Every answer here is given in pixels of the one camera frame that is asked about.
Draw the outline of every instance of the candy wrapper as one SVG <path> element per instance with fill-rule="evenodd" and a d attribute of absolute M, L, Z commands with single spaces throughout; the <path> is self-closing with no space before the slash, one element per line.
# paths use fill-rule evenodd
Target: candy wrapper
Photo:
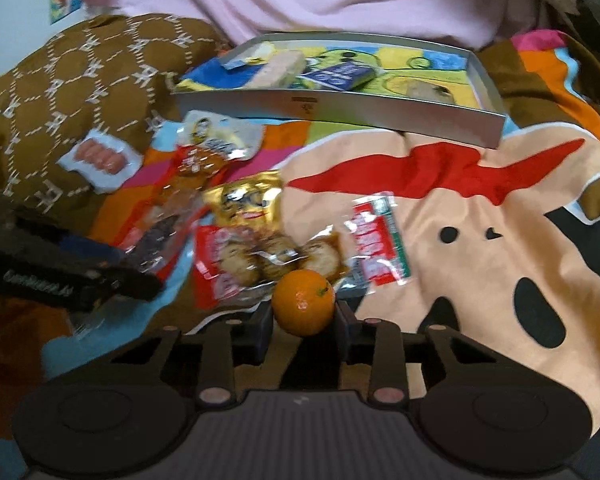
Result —
<path fill-rule="evenodd" d="M 316 270 L 332 283 L 349 270 L 332 228 L 301 246 L 282 232 L 260 233 L 246 226 L 197 228 L 192 277 L 198 308 L 254 305 L 292 270 Z"/>
<path fill-rule="evenodd" d="M 205 204 L 220 227 L 244 226 L 255 231 L 280 231 L 282 180 L 277 171 L 222 184 L 203 192 Z"/>
<path fill-rule="evenodd" d="M 142 155 L 124 140 L 91 130 L 82 142 L 60 157 L 58 164 L 80 173 L 96 193 L 111 193 L 136 174 L 142 166 Z"/>
<path fill-rule="evenodd" d="M 345 226 L 355 240 L 360 270 L 370 285 L 403 285 L 411 277 L 404 245 L 395 223 L 390 193 L 366 196 L 353 203 Z"/>
<path fill-rule="evenodd" d="M 260 124 L 192 110 L 178 130 L 178 144 L 206 148 L 225 160 L 249 160 L 260 149 L 263 135 Z"/>

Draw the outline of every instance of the bed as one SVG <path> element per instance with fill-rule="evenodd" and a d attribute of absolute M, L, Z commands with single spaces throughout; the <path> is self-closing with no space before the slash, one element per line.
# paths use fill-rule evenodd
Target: bed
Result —
<path fill-rule="evenodd" d="M 265 121 L 263 156 L 226 178 L 280 168 L 285 230 L 302 239 L 366 192 L 364 179 L 351 175 L 381 171 L 378 156 L 400 159 L 399 171 L 428 168 L 417 189 L 408 179 L 382 183 L 400 197 L 416 285 L 386 287 L 365 298 L 356 315 L 393 320 L 407 332 L 434 322 L 456 326 L 575 390 L 594 431 L 572 465 L 585 480 L 600 480 L 600 39 L 586 33 L 600 26 L 575 5 L 578 15 L 556 9 L 561 24 L 478 54 L 509 117 L 498 150 L 355 124 Z M 227 46 L 202 20 L 157 13 L 101 16 L 56 35 L 0 77 L 0 191 L 112 243 L 157 181 L 97 195 L 55 161 L 92 127 L 126 140 L 146 165 L 171 160 L 181 117 L 165 76 Z M 479 187 L 467 184 L 468 174 L 480 175 Z M 143 332 L 165 325 L 188 331 L 209 316 L 195 305 L 193 252 L 182 251 L 155 301 L 105 310 L 103 323 L 82 337 L 55 309 L 2 305 L 0 478 L 23 471 L 9 417 L 24 393 Z M 365 381 L 364 368 L 338 362 L 328 337 L 299 340 L 280 331 L 261 367 L 237 370 L 243 391 L 364 392 Z M 422 391 L 412 382 L 417 397 Z"/>

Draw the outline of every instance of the cartoon eye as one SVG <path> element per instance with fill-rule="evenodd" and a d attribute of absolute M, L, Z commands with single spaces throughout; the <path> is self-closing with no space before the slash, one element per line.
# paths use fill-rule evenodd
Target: cartoon eye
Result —
<path fill-rule="evenodd" d="M 496 231 L 494 231 L 493 227 L 489 227 L 484 232 L 484 237 L 487 240 L 495 240 L 496 238 L 502 238 L 502 235 L 500 233 L 497 233 Z"/>
<path fill-rule="evenodd" d="M 440 241 L 443 244 L 452 244 L 456 241 L 456 238 L 458 238 L 459 234 L 460 231 L 458 231 L 458 229 L 456 229 L 455 227 L 447 226 L 440 229 L 440 234 L 438 235 L 438 237 L 440 238 Z"/>

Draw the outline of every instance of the tangerine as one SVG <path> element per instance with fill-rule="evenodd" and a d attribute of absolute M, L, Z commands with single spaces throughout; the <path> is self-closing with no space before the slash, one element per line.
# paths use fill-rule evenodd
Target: tangerine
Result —
<path fill-rule="evenodd" d="M 333 318 L 335 293 L 314 270 L 298 269 L 276 283 L 271 297 L 273 315 L 285 332 L 308 337 L 324 330 Z"/>

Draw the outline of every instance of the colorful blanket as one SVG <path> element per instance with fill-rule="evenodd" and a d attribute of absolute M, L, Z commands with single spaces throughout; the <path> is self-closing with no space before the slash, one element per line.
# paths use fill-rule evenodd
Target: colorful blanket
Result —
<path fill-rule="evenodd" d="M 347 124 L 263 121 L 261 152 L 226 178 L 280 168 L 283 222 L 298 242 L 342 222 L 353 198 L 393 192 L 414 279 L 382 286 L 356 315 L 383 317 L 409 332 L 434 322 L 455 326 L 572 388 L 594 419 L 592 440 L 573 465 L 597 479 L 600 65 L 553 31 L 497 44 L 480 58 L 510 115 L 499 150 Z M 135 204 L 156 191 L 176 128 L 160 124 L 141 172 L 98 204 L 91 237 L 111 242 Z M 40 380 L 24 375 L 28 368 L 39 366 L 50 378 L 145 330 L 169 324 L 188 331 L 218 314 L 195 306 L 193 256 L 190 242 L 160 297 L 105 308 L 99 327 L 82 338 L 69 336 L 51 309 L 10 306 L 1 324 L 11 344 L 0 344 L 0 479 L 23 468 L 8 416 Z M 276 332 L 260 368 L 237 370 L 238 389 L 276 387 L 300 358 L 298 345 Z M 341 372 L 341 384 L 364 392 L 364 371 L 343 365 Z M 409 372 L 411 396 L 421 396 L 422 378 L 415 368 Z"/>

